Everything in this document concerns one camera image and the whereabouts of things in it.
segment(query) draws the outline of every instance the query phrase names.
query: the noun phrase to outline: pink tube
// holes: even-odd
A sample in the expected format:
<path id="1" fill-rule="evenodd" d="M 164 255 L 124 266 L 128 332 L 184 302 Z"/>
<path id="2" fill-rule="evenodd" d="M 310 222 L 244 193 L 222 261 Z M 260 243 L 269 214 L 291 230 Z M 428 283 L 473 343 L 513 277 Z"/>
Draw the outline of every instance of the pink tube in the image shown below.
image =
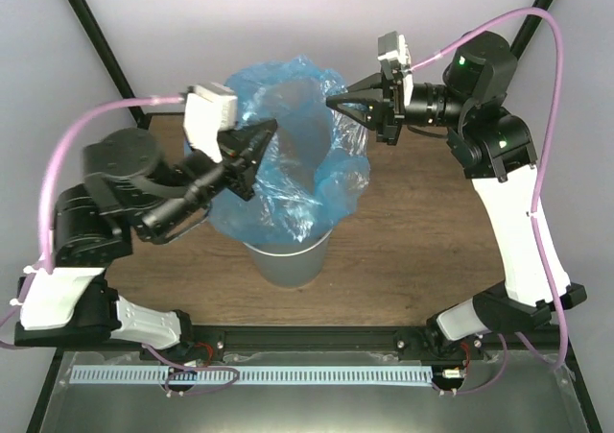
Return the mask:
<path id="1" fill-rule="evenodd" d="M 96 116 L 113 109 L 181 104 L 183 101 L 184 98 L 182 96 L 118 100 L 117 102 L 110 102 L 92 109 L 68 128 L 68 131 L 66 131 L 59 141 L 58 146 L 47 164 L 47 170 L 45 171 L 45 176 L 42 181 L 42 188 L 40 189 L 40 199 L 38 201 L 38 246 L 42 254 L 42 268 L 44 268 L 47 273 L 51 274 L 54 270 L 54 259 L 52 258 L 51 247 L 52 240 L 50 239 L 54 210 L 54 193 L 56 185 L 58 184 L 59 172 L 77 135 L 79 135 L 87 123 Z"/>

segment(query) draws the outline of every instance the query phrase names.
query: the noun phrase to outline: blue plastic bag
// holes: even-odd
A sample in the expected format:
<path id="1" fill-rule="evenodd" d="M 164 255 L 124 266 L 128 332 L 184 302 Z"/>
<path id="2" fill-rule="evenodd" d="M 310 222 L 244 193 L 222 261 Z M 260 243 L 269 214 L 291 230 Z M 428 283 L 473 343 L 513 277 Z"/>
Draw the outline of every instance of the blue plastic bag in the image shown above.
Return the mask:
<path id="1" fill-rule="evenodd" d="M 213 201 L 216 230 L 251 245 L 299 243 L 356 211 L 368 185 L 367 132 L 324 104 L 344 92 L 341 75 L 299 57 L 250 66 L 225 85 L 238 96 L 239 128 L 269 118 L 279 127 L 255 197 L 245 202 L 226 190 Z"/>

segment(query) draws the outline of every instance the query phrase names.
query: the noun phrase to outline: black cable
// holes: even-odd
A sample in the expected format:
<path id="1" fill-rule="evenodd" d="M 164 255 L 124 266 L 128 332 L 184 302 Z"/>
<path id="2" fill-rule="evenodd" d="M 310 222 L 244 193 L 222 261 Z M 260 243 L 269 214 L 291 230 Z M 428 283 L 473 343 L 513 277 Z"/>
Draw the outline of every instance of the black cable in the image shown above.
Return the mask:
<path id="1" fill-rule="evenodd" d="M 407 129 L 410 132 L 417 133 L 418 135 L 424 135 L 425 137 L 440 138 L 440 139 L 448 138 L 448 134 L 447 133 L 435 133 L 435 132 L 422 131 L 422 130 L 420 130 L 418 128 L 415 128 L 414 126 L 409 126 L 409 125 L 408 125 Z"/>
<path id="2" fill-rule="evenodd" d="M 533 2 L 533 7 L 547 11 L 553 4 L 553 1 L 554 0 L 535 0 Z M 525 52 L 525 49 L 527 49 L 531 38 L 537 31 L 540 22 L 541 18 L 534 15 L 530 15 L 525 18 L 525 21 L 522 23 L 520 30 L 518 30 L 518 33 L 514 38 L 514 41 L 511 43 L 511 53 L 514 55 L 514 57 L 520 60 L 520 57 Z"/>

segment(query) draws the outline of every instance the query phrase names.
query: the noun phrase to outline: white backdrop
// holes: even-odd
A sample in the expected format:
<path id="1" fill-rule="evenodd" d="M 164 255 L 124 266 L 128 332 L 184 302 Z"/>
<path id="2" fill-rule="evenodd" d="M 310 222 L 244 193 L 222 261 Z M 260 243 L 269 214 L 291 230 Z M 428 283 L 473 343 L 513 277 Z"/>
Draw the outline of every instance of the white backdrop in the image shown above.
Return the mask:
<path id="1" fill-rule="evenodd" d="M 137 95 L 223 82 L 299 54 L 349 84 L 379 70 L 377 37 L 404 33 L 422 59 L 464 30 L 533 0 L 87 0 Z M 501 28 L 510 39 L 520 21 Z M 442 67 L 419 79 L 439 80 Z"/>

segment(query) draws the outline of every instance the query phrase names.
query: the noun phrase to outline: black rod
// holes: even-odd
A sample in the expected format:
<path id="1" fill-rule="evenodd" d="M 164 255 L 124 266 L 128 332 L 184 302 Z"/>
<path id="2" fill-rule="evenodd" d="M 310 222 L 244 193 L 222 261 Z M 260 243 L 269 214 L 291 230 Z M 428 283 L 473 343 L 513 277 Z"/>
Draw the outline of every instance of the black rod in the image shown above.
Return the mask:
<path id="1" fill-rule="evenodd" d="M 535 8 L 540 8 L 547 11 L 553 4 L 553 1 L 554 0 L 535 0 L 533 6 Z M 517 59 L 520 60 L 524 54 L 525 49 L 527 49 L 527 46 L 537 31 L 537 27 L 539 27 L 540 22 L 541 18 L 536 17 L 535 15 L 529 15 L 527 18 L 525 18 L 525 21 L 522 23 L 520 30 L 518 30 L 518 33 L 514 38 L 514 41 L 511 43 L 511 53 Z"/>
<path id="2" fill-rule="evenodd" d="M 40 433 L 45 420 L 45 414 L 47 414 L 47 408 L 49 407 L 49 401 L 51 395 L 56 387 L 56 381 L 58 379 L 59 369 L 61 367 L 61 360 L 64 356 L 62 349 L 56 349 L 54 357 L 51 359 L 49 370 L 45 376 L 45 381 L 40 389 L 38 400 L 36 401 L 35 410 L 30 417 L 30 423 L 26 433 Z"/>
<path id="3" fill-rule="evenodd" d="M 134 91 L 130 87 L 122 68 L 119 66 L 119 62 L 115 58 L 113 51 L 111 50 L 108 42 L 106 42 L 103 31 L 98 26 L 98 22 L 94 17 L 87 2 L 85 0 L 68 0 L 71 8 L 75 12 L 77 18 L 81 22 L 83 29 L 87 33 L 89 40 L 91 41 L 94 49 L 98 53 L 98 57 L 102 61 L 103 65 L 108 72 L 108 75 L 113 80 L 113 83 L 117 87 L 120 95 L 125 99 L 136 97 Z M 145 121 L 145 112 L 140 107 L 129 108 L 130 114 L 134 118 L 136 125 L 142 124 Z"/>

